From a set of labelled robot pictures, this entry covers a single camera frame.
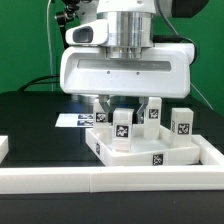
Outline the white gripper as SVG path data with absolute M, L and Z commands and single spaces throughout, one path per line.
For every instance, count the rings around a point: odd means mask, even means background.
M 142 124 L 148 97 L 184 98 L 190 91 L 191 43 L 156 43 L 139 58 L 109 58 L 104 43 L 109 24 L 96 20 L 66 32 L 69 47 L 61 58 L 60 86 L 66 93 L 96 94 L 106 115 L 109 96 L 135 96 L 140 106 L 133 123 Z

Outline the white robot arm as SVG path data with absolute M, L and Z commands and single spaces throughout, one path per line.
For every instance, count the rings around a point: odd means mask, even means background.
M 65 32 L 60 87 L 69 94 L 98 97 L 100 122 L 115 119 L 110 96 L 184 98 L 190 91 L 193 41 L 177 31 L 155 35 L 160 16 L 192 18 L 209 0 L 81 0 L 80 24 Z

